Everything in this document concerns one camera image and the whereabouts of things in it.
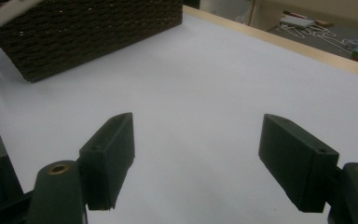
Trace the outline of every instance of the wicker basket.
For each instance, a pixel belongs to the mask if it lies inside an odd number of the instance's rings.
[[[35,82],[181,22],[182,0],[45,0],[0,28],[0,47]]]

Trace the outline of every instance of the brown wicker basket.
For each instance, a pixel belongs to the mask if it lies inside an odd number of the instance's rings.
[[[0,47],[36,82],[181,22],[182,0],[45,0],[0,28]]]

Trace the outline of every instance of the white tabletop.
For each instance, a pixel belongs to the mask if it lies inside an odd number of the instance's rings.
[[[358,161],[358,76],[185,15],[167,32],[31,84],[0,50],[0,134],[24,191],[132,112],[136,158],[117,209],[89,223],[326,223],[257,156],[265,113]]]

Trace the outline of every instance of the white table surface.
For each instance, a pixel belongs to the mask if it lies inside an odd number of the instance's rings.
[[[160,35],[31,84],[0,50],[0,134],[24,191],[132,112],[136,158],[117,209],[89,223],[326,223],[257,156],[265,113],[358,161],[358,76],[185,15]]]

